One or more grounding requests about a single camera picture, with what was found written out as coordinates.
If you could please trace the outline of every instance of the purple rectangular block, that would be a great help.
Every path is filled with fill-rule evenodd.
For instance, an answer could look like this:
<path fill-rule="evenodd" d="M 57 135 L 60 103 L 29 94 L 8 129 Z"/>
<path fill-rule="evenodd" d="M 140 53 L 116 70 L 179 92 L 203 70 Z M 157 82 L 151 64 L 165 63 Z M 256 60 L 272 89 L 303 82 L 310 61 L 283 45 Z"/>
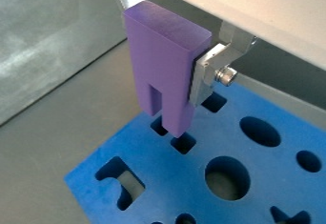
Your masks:
<path fill-rule="evenodd" d="M 208 48 L 211 33 L 149 1 L 124 11 L 140 107 L 161 110 L 163 127 L 180 137 L 191 125 L 188 103 L 193 59 Z"/>

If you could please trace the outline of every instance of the gray floor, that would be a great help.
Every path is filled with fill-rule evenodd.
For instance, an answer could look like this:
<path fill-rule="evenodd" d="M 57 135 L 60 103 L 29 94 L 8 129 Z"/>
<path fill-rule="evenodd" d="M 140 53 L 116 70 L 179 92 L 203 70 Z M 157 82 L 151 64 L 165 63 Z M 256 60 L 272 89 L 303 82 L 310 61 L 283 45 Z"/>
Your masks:
<path fill-rule="evenodd" d="M 88 223 L 62 177 L 139 111 L 123 43 L 0 128 L 0 223 Z"/>

